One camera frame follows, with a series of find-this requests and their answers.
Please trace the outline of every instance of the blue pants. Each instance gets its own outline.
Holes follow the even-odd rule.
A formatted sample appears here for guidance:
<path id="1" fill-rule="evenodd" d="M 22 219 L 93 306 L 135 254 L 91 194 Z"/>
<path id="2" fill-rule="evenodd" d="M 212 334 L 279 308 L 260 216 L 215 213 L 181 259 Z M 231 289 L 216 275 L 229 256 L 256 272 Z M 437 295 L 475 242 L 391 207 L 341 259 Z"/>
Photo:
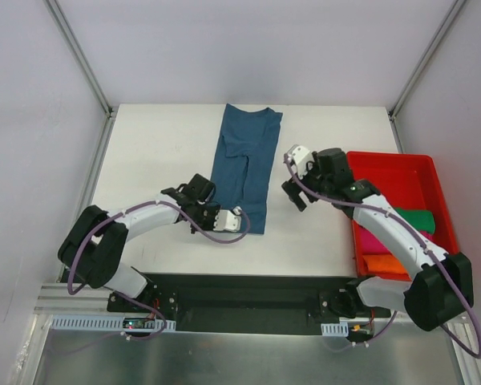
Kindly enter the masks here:
<path id="1" fill-rule="evenodd" d="M 263 234 L 267 192 L 283 116 L 271 108 L 246 112 L 227 104 L 211 181 L 214 201 L 224 209 L 240 206 L 249 216 L 250 233 Z"/>

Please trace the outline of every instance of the red tray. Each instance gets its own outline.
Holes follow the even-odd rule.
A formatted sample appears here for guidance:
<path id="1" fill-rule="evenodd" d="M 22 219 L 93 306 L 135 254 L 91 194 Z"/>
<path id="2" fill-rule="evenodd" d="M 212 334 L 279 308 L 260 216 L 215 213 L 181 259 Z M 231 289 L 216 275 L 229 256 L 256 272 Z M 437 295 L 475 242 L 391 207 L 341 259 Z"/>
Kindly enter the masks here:
<path id="1" fill-rule="evenodd" d="M 433 213 L 436 230 L 433 242 L 449 253 L 459 251 L 451 219 L 433 160 L 426 155 L 348 152 L 354 179 L 370 180 L 394 207 L 425 209 Z M 359 276 L 370 274 L 362 254 L 359 226 L 352 221 L 354 252 Z M 378 274 L 379 277 L 409 281 L 407 274 Z"/>

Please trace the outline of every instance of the white wall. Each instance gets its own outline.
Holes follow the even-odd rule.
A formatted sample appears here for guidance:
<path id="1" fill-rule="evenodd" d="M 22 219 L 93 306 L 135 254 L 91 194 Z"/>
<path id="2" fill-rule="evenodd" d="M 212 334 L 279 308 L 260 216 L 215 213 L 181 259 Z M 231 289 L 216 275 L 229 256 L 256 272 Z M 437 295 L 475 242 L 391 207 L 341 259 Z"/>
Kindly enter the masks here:
<path id="1" fill-rule="evenodd" d="M 55 278 L 102 125 L 43 2 L 0 2 L 0 384 Z"/>
<path id="2" fill-rule="evenodd" d="M 120 103 L 391 107 L 453 0 L 60 0 Z"/>
<path id="3" fill-rule="evenodd" d="M 481 320 L 481 0 L 468 2 L 398 116 L 407 152 L 433 156 Z"/>

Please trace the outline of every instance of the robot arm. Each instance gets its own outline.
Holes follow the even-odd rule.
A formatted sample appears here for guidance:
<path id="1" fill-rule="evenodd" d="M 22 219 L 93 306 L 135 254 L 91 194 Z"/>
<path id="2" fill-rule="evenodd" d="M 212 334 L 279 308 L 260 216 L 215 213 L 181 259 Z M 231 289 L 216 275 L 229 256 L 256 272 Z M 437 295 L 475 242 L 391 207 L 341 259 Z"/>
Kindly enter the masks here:
<path id="1" fill-rule="evenodd" d="M 129 209 L 105 211 L 96 205 L 83 210 L 58 252 L 59 260 L 71 266 L 84 238 L 99 223 L 120 217 L 105 225 L 83 249 L 76 275 L 93 289 L 106 286 L 139 302 L 152 304 L 152 286 L 147 279 L 121 262 L 123 248 L 131 239 L 164 225 L 184 220 L 177 210 L 187 214 L 205 231 L 239 231 L 240 209 L 221 209 L 211 202 L 215 185 L 196 174 L 188 184 L 166 188 L 155 201 L 161 205 L 137 205 Z"/>
<path id="2" fill-rule="evenodd" d="M 321 197 L 342 210 L 349 219 L 369 230 L 403 264 L 412 282 L 379 277 L 354 279 L 329 301 L 336 314 L 353 318 L 363 306 L 380 306 L 409 314 L 416 325 L 433 330 L 464 311 L 445 277 L 418 239 L 426 244 L 446 268 L 470 306 L 473 306 L 471 263 L 462 253 L 448 252 L 428 241 L 419 232 L 410 233 L 407 222 L 368 180 L 354 180 L 346 154 L 340 148 L 311 152 L 294 146 L 286 153 L 302 187 L 291 178 L 282 188 L 300 211 L 306 208 L 300 193 L 310 203 Z"/>

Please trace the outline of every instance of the folded cloth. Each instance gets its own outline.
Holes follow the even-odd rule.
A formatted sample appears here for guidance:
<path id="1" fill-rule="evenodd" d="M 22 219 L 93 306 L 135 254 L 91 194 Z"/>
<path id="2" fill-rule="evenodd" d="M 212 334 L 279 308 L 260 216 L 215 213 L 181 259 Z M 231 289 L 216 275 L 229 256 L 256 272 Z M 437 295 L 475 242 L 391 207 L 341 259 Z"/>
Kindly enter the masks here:
<path id="1" fill-rule="evenodd" d="M 214 201 L 224 209 L 240 206 L 251 222 L 250 233 L 263 234 L 267 192 L 283 116 L 271 108 L 246 112 L 227 104 L 211 181 Z M 245 221 L 240 230 L 244 231 Z"/>
<path id="2" fill-rule="evenodd" d="M 408 274 L 401 262 L 392 254 L 364 255 L 369 274 Z"/>
<path id="3" fill-rule="evenodd" d="M 420 233 L 433 241 L 433 237 L 425 231 Z M 390 251 L 371 233 L 369 230 L 360 227 L 360 243 L 362 245 L 362 254 L 388 254 Z"/>
<path id="4" fill-rule="evenodd" d="M 419 231 L 434 234 L 436 230 L 435 218 L 433 213 L 427 210 L 405 210 L 394 208 L 398 214 Z"/>

